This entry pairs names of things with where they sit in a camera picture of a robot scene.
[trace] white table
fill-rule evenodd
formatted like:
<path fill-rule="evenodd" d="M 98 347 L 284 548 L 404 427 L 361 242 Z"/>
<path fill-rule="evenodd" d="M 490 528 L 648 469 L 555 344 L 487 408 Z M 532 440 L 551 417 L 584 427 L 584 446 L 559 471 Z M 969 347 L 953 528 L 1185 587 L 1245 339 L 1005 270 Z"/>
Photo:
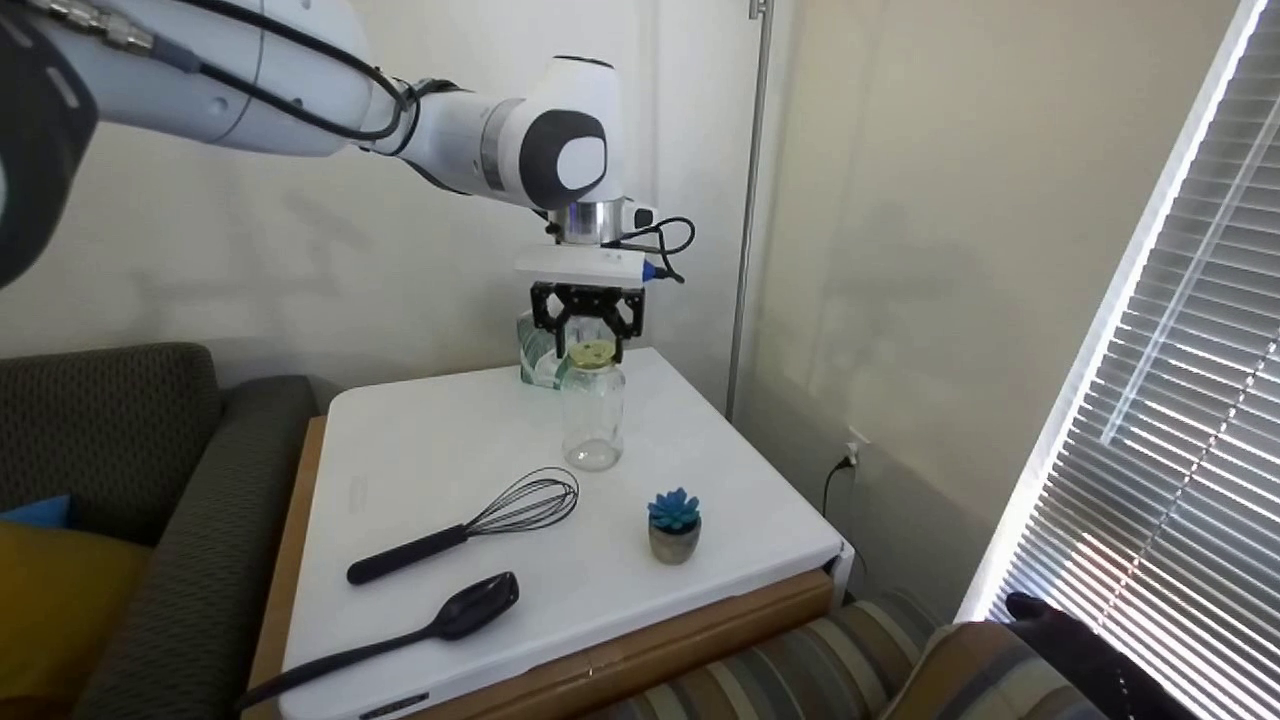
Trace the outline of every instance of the white table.
<path fill-rule="evenodd" d="M 284 717 L 361 717 L 474 692 L 545 662 L 835 563 L 850 548 L 750 446 L 660 358 L 629 353 L 624 462 L 587 475 L 572 521 L 528 536 L 478 536 L 436 560 L 351 587 L 348 563 L 478 513 L 502 483 L 559 463 L 555 392 L 513 368 L 342 392 L 328 408 L 284 668 L 398 636 L 470 581 L 516 572 L 520 603 L 461 646 L 416 646 L 278 697 Z M 686 563 L 648 553 L 648 500 L 703 500 Z"/>

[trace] whisk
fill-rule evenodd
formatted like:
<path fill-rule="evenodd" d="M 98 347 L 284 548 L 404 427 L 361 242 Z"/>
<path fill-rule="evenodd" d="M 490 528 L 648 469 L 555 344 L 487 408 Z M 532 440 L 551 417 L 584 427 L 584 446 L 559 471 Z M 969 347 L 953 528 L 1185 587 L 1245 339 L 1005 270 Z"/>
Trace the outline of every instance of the whisk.
<path fill-rule="evenodd" d="M 348 568 L 348 586 L 373 586 L 391 577 L 416 560 L 448 553 L 470 536 L 506 536 L 506 532 L 536 532 L 551 528 L 577 513 L 579 483 L 569 469 L 536 469 L 506 483 L 470 524 L 451 524 L 445 532 L 418 536 L 412 543 L 375 553 Z"/>

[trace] small blue object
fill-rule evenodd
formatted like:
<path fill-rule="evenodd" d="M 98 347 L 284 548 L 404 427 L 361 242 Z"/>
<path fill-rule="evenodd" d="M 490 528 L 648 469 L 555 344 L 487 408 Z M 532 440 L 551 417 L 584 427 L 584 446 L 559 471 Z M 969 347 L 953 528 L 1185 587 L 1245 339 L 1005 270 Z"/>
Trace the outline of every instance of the small blue object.
<path fill-rule="evenodd" d="M 0 521 L 26 524 L 26 528 L 69 528 L 70 495 L 42 495 L 35 505 L 19 505 L 0 513 Z"/>
<path fill-rule="evenodd" d="M 694 495 L 686 495 L 683 490 L 672 492 L 657 492 L 648 505 L 648 524 L 657 524 L 666 536 L 683 536 L 698 524 L 698 510 Z"/>

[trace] whisk handle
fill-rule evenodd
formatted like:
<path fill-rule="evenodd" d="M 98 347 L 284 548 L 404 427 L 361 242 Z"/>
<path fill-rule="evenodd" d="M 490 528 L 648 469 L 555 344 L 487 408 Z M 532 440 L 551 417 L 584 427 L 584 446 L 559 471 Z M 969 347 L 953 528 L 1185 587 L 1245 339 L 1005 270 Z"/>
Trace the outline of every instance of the whisk handle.
<path fill-rule="evenodd" d="M 469 524 L 451 524 L 451 528 L 418 536 L 412 543 L 365 555 L 361 563 L 348 568 L 348 586 L 373 586 L 373 581 L 391 577 L 416 560 L 448 553 L 448 548 L 465 543 L 469 536 L 470 536 Z"/>

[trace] window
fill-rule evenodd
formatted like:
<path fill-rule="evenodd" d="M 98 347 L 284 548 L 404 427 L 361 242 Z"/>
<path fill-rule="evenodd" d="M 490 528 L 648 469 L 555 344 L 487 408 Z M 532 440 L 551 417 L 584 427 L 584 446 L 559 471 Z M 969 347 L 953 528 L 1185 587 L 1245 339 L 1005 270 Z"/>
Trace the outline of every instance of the window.
<path fill-rule="evenodd" d="M 1280 6 L 1238 6 L 960 618 L 1011 587 L 1280 717 Z"/>

